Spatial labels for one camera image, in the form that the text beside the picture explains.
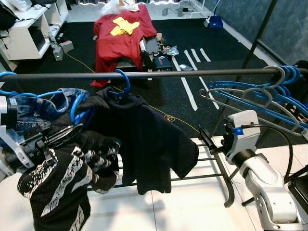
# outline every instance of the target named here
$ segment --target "red garment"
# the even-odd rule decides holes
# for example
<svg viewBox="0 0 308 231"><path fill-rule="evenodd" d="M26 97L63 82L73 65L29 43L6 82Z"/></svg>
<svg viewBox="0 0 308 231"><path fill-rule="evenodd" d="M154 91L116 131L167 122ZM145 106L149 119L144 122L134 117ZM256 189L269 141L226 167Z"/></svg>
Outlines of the red garment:
<svg viewBox="0 0 308 231"><path fill-rule="evenodd" d="M96 72L114 72L118 59L122 56L133 60L142 71L141 50L139 42L142 37L156 36L157 31L152 25L149 12L145 5L139 5L139 12L123 11L121 14L109 14L94 23L94 33L99 37L96 41ZM132 35L124 33L113 36L110 32L117 25L112 21L122 17L130 23L139 22ZM95 80L92 86L103 87L107 80Z"/></svg>

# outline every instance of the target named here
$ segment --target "yellow cable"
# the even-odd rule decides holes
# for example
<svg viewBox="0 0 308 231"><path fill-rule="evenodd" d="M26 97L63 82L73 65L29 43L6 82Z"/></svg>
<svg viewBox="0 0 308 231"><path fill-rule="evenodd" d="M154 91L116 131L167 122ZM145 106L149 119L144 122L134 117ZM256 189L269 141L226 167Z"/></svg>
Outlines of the yellow cable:
<svg viewBox="0 0 308 231"><path fill-rule="evenodd" d="M71 57L72 59L76 60L77 62L80 62L81 64L85 65L83 62L81 62L80 60L78 60L78 59L76 59L76 58L70 56L68 53L66 53L66 54L67 54L69 57ZM85 65L85 67L86 67L87 69L89 69L91 72L95 73L95 72L94 72L91 68L89 68L87 65ZM117 89L117 90L123 92L121 89L116 88L116 87L113 86L113 85L111 85L111 87L113 87L114 89ZM170 121L170 122L174 122L175 120L181 121L182 123L184 123L184 124L186 124L187 126L191 127L191 128L192 128L193 130L195 130L196 132L200 133L197 129L195 129L192 125L186 123L185 121L183 121L183 120L181 120L181 119L179 119L179 118L176 118L176 117L174 117L174 116L172 116L172 115L168 115L167 113L165 113L165 112L163 112L163 111L157 109L156 107L153 107L153 106L151 106L151 105L149 105L149 106L150 106L151 108L153 108L153 109L155 109L155 110L161 112L162 114L164 114L164 115L165 115L164 118L167 119L168 121Z"/></svg>

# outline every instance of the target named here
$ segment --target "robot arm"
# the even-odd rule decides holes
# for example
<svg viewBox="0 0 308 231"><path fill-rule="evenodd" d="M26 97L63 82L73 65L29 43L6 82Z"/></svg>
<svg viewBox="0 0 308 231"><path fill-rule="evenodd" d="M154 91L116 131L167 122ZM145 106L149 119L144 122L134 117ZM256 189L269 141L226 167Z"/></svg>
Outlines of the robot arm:
<svg viewBox="0 0 308 231"><path fill-rule="evenodd" d="M260 155L255 154L259 128L241 129L258 124L255 111L243 111L228 117L227 135L222 141L226 160L236 165L252 193L266 231L302 231L295 202L284 187L283 177Z"/></svg>

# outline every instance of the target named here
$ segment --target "black carpet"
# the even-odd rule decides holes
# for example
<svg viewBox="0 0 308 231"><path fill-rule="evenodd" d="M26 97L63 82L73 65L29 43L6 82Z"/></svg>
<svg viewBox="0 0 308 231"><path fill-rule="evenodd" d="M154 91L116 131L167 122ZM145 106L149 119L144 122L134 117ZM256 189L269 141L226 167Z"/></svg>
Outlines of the black carpet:
<svg viewBox="0 0 308 231"><path fill-rule="evenodd" d="M201 63L195 62L199 70L241 68L248 54L248 49L226 30L223 28L205 28L203 26L203 20L200 19L158 20L153 21L153 25L158 32L163 34L164 44L171 46L177 45L180 53L176 56L176 60L179 64L191 66L184 54L184 50L188 50L192 59L195 61L190 49L195 49L198 57L201 59ZM69 54L94 70L96 42L93 40L93 23L65 23L60 33L64 34L65 40L71 40L73 42L74 50L70 51ZM205 50L211 62L207 62L204 59L200 53L200 48ZM263 68L265 66L265 62L257 57L253 57L248 68ZM67 55L64 55L62 61L55 61L51 48L47 50L41 60L22 61L15 71L18 74L90 72L84 65L71 59ZM203 77L203 80L208 84L210 81L235 80L235 78L236 76ZM265 83L269 82L270 78L270 76L246 76L243 78L243 81ZM44 93L58 88L75 87L94 92L95 89L90 86L90 82L91 81L67 81L65 79L62 81L19 81L19 86L16 86L15 83L6 83L4 89L13 90L21 87L24 92ZM199 78L187 78L187 82L198 106L196 112L192 109L180 78L153 79L152 81L134 80L131 81L131 85L132 92L140 94L150 105L186 121L195 128L201 125L211 132L220 110L217 110L211 101L204 100L199 96L199 89L203 88ZM112 81L111 84L118 88L123 88L125 86L125 82L121 80ZM226 115L232 113L234 113L232 110L226 111ZM175 123L190 137L196 137L198 135L189 126L179 121L175 121ZM221 124L216 135L222 135L224 132L223 124ZM304 138L291 138L294 144L306 142ZM272 133L263 147L278 145L285 145L284 140L277 134Z"/></svg>

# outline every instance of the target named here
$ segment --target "blue jeans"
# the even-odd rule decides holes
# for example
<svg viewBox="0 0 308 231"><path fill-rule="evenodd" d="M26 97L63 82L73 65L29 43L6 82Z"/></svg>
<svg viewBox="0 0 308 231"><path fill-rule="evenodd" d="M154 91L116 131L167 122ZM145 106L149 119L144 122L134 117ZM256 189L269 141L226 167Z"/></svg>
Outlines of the blue jeans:
<svg viewBox="0 0 308 231"><path fill-rule="evenodd" d="M16 131L22 131L35 125L45 129L52 120L63 115L73 105L79 94L90 95L82 89L63 88L58 90L61 90L62 93L53 95L50 100L19 95L11 96L16 99L18 107Z"/></svg>

